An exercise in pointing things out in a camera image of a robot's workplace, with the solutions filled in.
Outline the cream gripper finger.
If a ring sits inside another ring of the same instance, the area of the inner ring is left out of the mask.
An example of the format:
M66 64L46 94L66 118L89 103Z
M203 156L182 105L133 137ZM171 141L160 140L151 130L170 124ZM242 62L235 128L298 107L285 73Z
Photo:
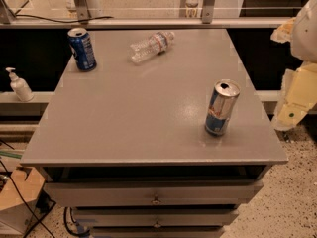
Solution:
M317 64L305 62L297 70L287 69L271 125L277 131L288 131L317 104Z
M286 43L291 40L291 33L293 29L295 18L291 18L277 27L270 36L272 41L277 43Z

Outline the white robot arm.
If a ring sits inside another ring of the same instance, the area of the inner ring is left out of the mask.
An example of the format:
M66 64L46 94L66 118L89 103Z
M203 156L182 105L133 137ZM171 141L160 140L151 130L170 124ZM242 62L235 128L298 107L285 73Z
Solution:
M271 38L277 42L289 41L291 54L303 61L296 71L285 71L271 120L275 130L288 131L317 104L317 0L309 0Z

